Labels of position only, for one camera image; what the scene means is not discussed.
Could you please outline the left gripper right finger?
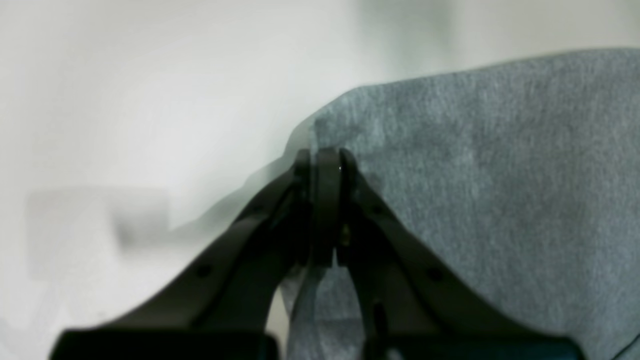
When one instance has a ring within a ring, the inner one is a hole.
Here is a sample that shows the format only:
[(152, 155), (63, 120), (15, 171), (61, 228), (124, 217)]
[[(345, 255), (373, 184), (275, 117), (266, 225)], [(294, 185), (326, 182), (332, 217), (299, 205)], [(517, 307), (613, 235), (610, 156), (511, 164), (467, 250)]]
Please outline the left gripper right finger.
[(342, 234), (365, 327), (364, 360), (583, 360), (567, 337), (506, 316), (399, 221), (339, 150)]

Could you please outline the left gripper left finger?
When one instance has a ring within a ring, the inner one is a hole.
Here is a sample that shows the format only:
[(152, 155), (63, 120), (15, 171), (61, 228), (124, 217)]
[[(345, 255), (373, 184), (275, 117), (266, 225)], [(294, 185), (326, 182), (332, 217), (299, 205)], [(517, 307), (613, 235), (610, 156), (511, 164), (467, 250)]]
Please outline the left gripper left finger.
[(64, 331), (52, 360), (277, 360), (265, 332), (274, 292), (295, 265), (329, 267), (341, 156), (300, 150), (174, 280), (103, 325)]

